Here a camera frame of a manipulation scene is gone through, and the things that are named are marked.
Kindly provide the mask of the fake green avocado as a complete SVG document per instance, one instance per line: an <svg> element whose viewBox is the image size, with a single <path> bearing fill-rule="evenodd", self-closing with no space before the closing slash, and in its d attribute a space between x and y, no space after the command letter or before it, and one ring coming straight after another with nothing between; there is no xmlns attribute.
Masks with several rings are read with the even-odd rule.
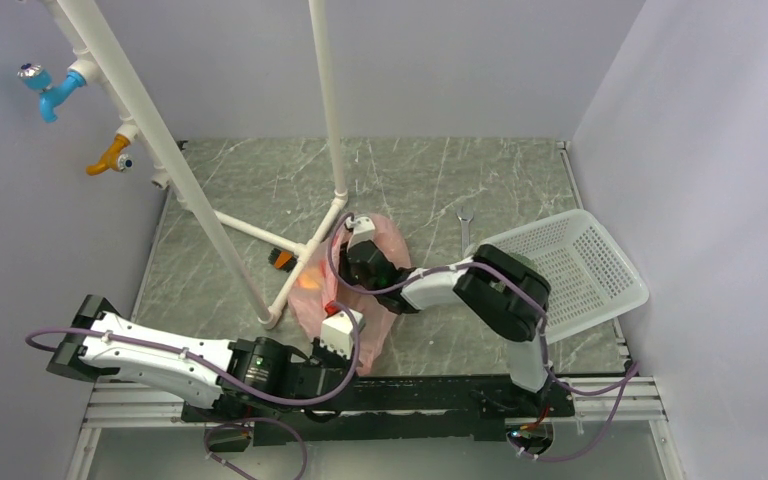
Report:
<svg viewBox="0 0 768 480"><path fill-rule="evenodd" d="M529 256L522 254L520 252L515 251L509 251L508 254L512 257L517 259L519 262L526 264L526 263L533 263L533 259Z"/></svg>

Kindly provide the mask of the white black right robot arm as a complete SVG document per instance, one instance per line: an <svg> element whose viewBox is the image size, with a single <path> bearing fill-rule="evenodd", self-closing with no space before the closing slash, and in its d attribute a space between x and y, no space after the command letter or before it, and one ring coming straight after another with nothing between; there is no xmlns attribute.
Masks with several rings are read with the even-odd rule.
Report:
<svg viewBox="0 0 768 480"><path fill-rule="evenodd" d="M511 403L504 412L540 416L551 411L546 313L551 286L523 256L484 244L460 262L430 269L398 267L373 241L340 247L339 277L387 311L416 314L464 305L508 342Z"/></svg>

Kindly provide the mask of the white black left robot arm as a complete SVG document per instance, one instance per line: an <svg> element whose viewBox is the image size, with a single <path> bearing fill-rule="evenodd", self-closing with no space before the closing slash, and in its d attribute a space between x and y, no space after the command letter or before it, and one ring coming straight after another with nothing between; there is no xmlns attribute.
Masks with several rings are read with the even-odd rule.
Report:
<svg viewBox="0 0 768 480"><path fill-rule="evenodd" d="M98 295L83 300L48 372L93 383L101 377L172 394L224 420L247 409L336 411L357 376L364 316L333 302L308 354L272 338L210 340L137 325Z"/></svg>

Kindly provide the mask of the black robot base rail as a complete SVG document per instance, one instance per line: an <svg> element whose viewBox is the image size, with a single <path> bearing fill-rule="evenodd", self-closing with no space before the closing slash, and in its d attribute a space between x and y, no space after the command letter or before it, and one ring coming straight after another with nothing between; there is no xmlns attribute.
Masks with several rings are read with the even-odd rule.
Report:
<svg viewBox="0 0 768 480"><path fill-rule="evenodd" d="M431 438L502 441L516 429L547 442L554 420L580 420L586 405L610 411L618 389L613 379L584 376L582 394L572 379L551 383L547 393L527 394L503 375L364 377L338 398L318 407L268 407L252 399L220 399L208 409L134 383L100 383L84 423L90 428L206 427L261 418L249 435L255 446L310 442Z"/></svg>

